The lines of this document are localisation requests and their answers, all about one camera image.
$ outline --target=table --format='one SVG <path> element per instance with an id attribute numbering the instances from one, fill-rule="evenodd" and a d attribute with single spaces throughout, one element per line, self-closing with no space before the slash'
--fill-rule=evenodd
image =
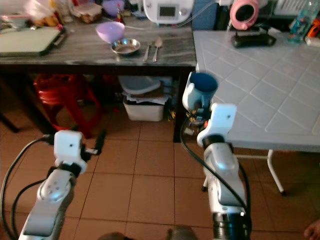
<path id="1" fill-rule="evenodd" d="M 124 21 L 129 27 L 144 29 L 125 29 L 125 38 L 134 38 L 141 43 L 138 54 L 130 57 L 119 57 L 111 51 L 110 46 L 97 35 L 97 23 L 74 21 L 66 27 L 68 36 L 64 42 L 45 56 L 0 58 L 0 74 L 5 84 L 18 97 L 26 115 L 44 134 L 52 134 L 55 129 L 27 93 L 23 84 L 26 73 L 171 76 L 179 80 L 173 140 L 180 141 L 180 126 L 185 118 L 182 95 L 188 75 L 195 70 L 197 63 L 191 26 L 157 27 L 148 20 L 134 17 L 127 17 Z M 147 43 L 159 36 L 163 39 L 163 47 L 159 50 L 157 62 L 152 62 L 154 47 L 149 52 L 149 62 L 143 62 Z"/>
<path id="2" fill-rule="evenodd" d="M 235 147 L 320 152 L 320 48 L 272 34 L 272 47 L 235 49 L 234 32 L 193 33 L 199 71 L 216 76 L 214 101 L 237 105 L 228 141 Z"/>

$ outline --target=red stool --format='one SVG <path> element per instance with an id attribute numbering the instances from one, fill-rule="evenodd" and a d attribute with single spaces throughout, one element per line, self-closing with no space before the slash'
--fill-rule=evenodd
<path id="1" fill-rule="evenodd" d="M 65 107 L 84 137 L 89 139 L 92 136 L 91 130 L 100 120 L 103 108 L 83 75 L 39 74 L 33 85 L 52 125 L 58 131 L 69 129 L 68 127 L 59 126 L 56 119 L 58 112 Z M 78 100 L 93 101 L 97 106 L 97 113 L 89 121 L 85 120 L 78 106 Z"/>

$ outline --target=marble countertop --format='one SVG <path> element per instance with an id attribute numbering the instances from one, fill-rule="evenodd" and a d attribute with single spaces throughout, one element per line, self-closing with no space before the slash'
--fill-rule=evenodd
<path id="1" fill-rule="evenodd" d="M 48 54 L 36 57 L 0 57 L 0 65 L 112 65 L 112 66 L 192 66 L 195 67 L 196 52 L 190 25 L 179 28 L 158 27 L 149 20 L 135 17 L 124 19 L 128 26 L 144 30 L 126 28 L 125 38 L 140 41 L 137 54 L 121 57 L 114 54 L 110 44 L 104 42 L 96 33 L 98 23 L 85 24 L 75 20 L 67 25 L 67 37 L 63 43 Z M 157 62 L 152 62 L 155 47 L 149 51 L 149 61 L 143 62 L 147 44 L 157 37 L 163 39 L 163 47 L 158 52 Z"/>
<path id="2" fill-rule="evenodd" d="M 215 102 L 237 105 L 235 147 L 320 152 L 320 48 L 290 44 L 236 49 L 234 32 L 195 31 L 200 71 L 216 76 Z"/>

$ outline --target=white plastic lid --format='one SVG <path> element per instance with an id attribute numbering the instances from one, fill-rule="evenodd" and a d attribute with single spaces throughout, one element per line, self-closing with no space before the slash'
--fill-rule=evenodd
<path id="1" fill-rule="evenodd" d="M 85 4 L 80 4 L 79 6 L 74 7 L 74 11 L 78 15 L 90 15 L 90 16 L 95 16 L 101 13 L 102 6 L 88 2 Z"/>
<path id="2" fill-rule="evenodd" d="M 145 94 L 160 88 L 161 82 L 149 76 L 119 76 L 122 89 L 128 94 Z"/>

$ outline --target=green cutting board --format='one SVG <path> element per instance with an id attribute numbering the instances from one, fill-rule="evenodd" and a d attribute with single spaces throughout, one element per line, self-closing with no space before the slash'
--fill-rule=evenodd
<path id="1" fill-rule="evenodd" d="M 41 27 L 36 30 L 24 28 L 19 31 L 0 31 L 0 57 L 40 56 L 46 54 L 61 31 L 55 27 Z"/>

